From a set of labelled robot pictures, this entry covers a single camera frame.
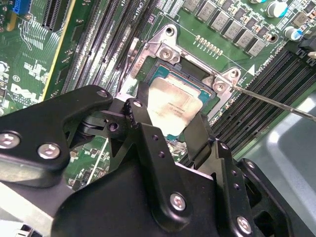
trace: motherboard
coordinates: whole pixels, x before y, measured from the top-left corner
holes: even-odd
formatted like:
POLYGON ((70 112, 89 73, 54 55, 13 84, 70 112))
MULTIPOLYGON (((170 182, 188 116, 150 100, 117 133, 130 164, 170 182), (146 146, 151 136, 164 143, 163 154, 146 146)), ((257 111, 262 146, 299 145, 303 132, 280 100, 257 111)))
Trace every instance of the motherboard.
MULTIPOLYGON (((297 49, 306 65, 295 64, 287 47, 314 34, 315 17, 315 0, 0 0, 0 115, 89 84, 135 96, 143 81, 175 161, 186 164, 182 132, 200 111, 237 154, 282 113, 220 78, 298 103, 316 88, 316 61, 297 49), (295 72, 299 79, 289 79, 295 72), (252 109, 241 113, 246 105, 252 109)), ((70 156, 65 177, 74 190, 109 172, 106 138, 70 156)))

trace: cylindrical capacitor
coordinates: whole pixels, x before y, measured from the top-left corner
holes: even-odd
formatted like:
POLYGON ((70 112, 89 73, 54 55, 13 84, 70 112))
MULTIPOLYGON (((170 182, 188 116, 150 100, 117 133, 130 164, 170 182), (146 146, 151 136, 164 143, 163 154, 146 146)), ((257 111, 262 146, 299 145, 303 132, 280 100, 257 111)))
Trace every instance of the cylindrical capacitor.
POLYGON ((283 34, 289 40, 298 41, 301 39, 303 32, 300 29, 295 29, 293 26, 289 26, 285 28, 283 34))
POLYGON ((267 0, 249 0, 251 3, 264 3, 267 0))
POLYGON ((283 17, 287 12, 287 3, 283 1, 274 1, 267 7, 269 17, 283 17))

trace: blue connector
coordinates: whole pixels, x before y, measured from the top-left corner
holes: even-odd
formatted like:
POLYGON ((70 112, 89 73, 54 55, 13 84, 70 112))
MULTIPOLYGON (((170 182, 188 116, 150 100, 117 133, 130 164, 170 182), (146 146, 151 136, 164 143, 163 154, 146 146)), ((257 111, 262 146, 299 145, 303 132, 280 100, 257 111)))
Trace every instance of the blue connector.
POLYGON ((16 14, 28 13, 31 5, 31 0, 15 0, 13 12, 16 14))

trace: gold contact pin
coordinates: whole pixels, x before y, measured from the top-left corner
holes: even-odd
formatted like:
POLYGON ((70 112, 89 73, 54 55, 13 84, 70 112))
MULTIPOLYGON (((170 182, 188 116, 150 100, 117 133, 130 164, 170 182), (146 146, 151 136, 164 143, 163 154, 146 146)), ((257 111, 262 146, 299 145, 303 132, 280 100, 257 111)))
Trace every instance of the gold contact pin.
POLYGON ((16 18, 17 18, 16 13, 12 12, 11 13, 11 17, 10 17, 10 22, 6 26, 6 30, 7 31, 13 31, 14 30, 15 24, 16 24, 16 18))

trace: white triangle marking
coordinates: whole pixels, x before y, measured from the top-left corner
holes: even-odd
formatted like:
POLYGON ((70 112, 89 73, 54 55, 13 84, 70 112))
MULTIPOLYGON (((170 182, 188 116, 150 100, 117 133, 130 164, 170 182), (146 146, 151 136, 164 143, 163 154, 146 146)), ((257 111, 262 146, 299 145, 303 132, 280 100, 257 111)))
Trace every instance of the white triangle marking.
POLYGON ((248 73, 250 73, 251 75, 255 75, 255 65, 252 65, 252 67, 248 70, 248 73))

